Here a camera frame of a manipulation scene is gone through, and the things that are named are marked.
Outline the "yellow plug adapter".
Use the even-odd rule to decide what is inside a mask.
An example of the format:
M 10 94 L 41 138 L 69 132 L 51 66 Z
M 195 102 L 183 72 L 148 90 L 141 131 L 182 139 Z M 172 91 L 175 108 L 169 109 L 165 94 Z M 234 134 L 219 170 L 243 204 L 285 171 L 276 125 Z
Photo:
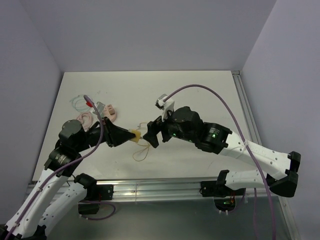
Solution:
M 141 132 L 137 129 L 130 129 L 129 131 L 134 134 L 134 137 L 130 141 L 138 143 L 141 139 Z

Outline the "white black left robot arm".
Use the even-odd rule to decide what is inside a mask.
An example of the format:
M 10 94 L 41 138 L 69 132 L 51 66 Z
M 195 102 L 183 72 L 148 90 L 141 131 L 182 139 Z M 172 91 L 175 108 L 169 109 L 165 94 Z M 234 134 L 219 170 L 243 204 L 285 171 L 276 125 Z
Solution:
M 54 150 L 44 164 L 39 180 L 16 214 L 0 227 L 2 240 L 45 240 L 62 216 L 75 204 L 91 200 L 98 193 L 97 180 L 85 173 L 77 175 L 73 184 L 57 200 L 58 190 L 68 182 L 85 156 L 87 149 L 97 150 L 101 143 L 117 147 L 140 135 L 114 125 L 107 117 L 84 130 L 79 120 L 65 122 Z

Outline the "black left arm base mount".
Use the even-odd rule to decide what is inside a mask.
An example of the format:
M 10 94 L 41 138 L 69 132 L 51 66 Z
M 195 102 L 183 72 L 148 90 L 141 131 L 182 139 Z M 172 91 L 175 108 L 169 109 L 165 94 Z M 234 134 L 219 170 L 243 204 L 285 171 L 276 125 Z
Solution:
M 113 199 L 114 186 L 112 184 L 96 185 L 88 189 L 87 195 L 77 207 L 81 218 L 90 221 L 102 221 L 116 213 L 116 206 L 109 201 Z M 102 207 L 110 207 L 110 213 L 104 217 L 93 217 Z

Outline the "pink plug adapter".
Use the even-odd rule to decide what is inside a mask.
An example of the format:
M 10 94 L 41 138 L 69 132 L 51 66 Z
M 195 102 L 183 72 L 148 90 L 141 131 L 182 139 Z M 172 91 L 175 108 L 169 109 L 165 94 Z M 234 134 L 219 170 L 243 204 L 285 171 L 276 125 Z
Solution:
M 106 106 L 106 111 L 110 114 L 110 115 L 114 115 L 116 113 L 115 109 L 113 108 L 113 106 L 111 104 Z

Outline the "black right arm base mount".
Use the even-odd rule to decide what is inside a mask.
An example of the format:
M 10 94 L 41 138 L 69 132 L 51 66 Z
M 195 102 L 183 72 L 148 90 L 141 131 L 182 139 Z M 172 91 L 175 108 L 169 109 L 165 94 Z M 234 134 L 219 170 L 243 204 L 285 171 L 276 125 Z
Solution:
M 199 193 L 204 198 L 213 198 L 214 206 L 219 214 L 226 214 L 234 212 L 237 209 L 237 196 L 241 196 L 239 204 L 245 200 L 246 189 L 240 188 L 232 190 L 224 185 L 218 185 L 215 180 L 201 181 Z

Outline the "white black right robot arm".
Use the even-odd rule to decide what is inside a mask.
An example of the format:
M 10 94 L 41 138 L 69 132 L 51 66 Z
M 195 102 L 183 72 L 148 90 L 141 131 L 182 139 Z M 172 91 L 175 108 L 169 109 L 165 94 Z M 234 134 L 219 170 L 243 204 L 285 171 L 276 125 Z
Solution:
M 143 139 L 154 148 L 171 138 L 194 144 L 199 150 L 230 157 L 256 167 L 255 170 L 221 170 L 216 180 L 203 181 L 200 194 L 203 197 L 224 198 L 241 195 L 247 188 L 266 187 L 273 194 L 292 198 L 298 186 L 298 170 L 301 155 L 298 152 L 281 153 L 268 149 L 241 137 L 229 128 L 217 123 L 204 122 L 199 114 L 188 106 L 169 111 L 166 119 L 159 116 L 147 124 Z

